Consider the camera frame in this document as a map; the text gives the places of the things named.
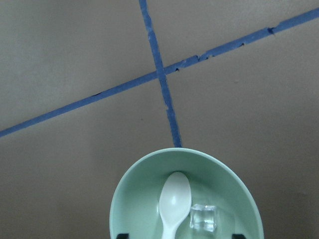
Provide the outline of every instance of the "plastic spoon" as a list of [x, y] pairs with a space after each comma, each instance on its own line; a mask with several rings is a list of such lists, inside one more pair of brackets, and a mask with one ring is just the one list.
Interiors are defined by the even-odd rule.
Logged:
[[163, 222], [161, 239], [174, 239], [177, 228], [190, 211], [191, 191], [189, 181], [180, 172], [166, 180], [159, 198], [159, 214]]

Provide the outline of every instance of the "clear plastic block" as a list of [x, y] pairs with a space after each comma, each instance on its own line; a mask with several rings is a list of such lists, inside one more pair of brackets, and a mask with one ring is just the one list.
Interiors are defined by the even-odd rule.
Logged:
[[215, 232], [217, 227], [217, 207], [195, 204], [190, 208], [190, 228], [198, 231]]

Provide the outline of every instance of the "bowl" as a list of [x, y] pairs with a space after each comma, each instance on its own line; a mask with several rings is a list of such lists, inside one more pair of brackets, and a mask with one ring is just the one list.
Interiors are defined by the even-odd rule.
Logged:
[[[163, 185], [173, 172], [184, 173], [190, 183], [192, 205], [218, 208], [214, 237], [263, 239], [262, 221], [256, 203], [239, 177], [216, 158], [187, 148], [167, 148], [152, 152], [121, 178], [110, 210], [111, 239], [130, 234], [130, 239], [160, 239], [162, 222], [158, 203]], [[211, 233], [189, 227], [190, 215], [180, 225], [176, 239], [208, 239]]]

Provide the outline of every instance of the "black object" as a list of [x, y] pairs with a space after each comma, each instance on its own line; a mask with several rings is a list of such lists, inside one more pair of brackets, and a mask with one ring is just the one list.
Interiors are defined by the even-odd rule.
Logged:
[[246, 239], [246, 237], [242, 234], [233, 234], [231, 239]]
[[130, 239], [129, 234], [118, 234], [116, 239]]

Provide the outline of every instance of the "gray surface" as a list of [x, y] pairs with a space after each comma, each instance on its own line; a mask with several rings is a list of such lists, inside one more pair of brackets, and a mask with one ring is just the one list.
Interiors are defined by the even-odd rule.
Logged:
[[165, 66], [319, 7], [318, 0], [148, 0]]
[[155, 70], [136, 1], [1, 1], [0, 22], [0, 130]]
[[109, 238], [120, 178], [166, 147], [157, 81], [0, 138], [0, 238]]
[[319, 237], [318, 26], [314, 20], [168, 76], [183, 146], [239, 175], [265, 238]]

